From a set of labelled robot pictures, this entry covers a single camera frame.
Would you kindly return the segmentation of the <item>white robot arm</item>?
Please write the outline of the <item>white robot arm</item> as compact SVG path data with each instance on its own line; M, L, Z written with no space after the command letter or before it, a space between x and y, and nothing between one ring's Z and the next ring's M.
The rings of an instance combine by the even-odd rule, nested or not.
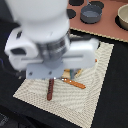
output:
M5 0L15 22L5 53L27 79L51 79L65 69L95 65L99 41L69 36L68 0Z

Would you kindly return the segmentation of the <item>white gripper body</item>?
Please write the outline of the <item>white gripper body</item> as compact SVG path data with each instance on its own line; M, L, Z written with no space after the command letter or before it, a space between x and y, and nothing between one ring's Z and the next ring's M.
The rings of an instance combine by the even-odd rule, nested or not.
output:
M17 28L7 40L5 53L12 67L23 71L27 79L52 79L60 78L65 69L93 67L98 45L96 38L69 35L53 43L34 43Z

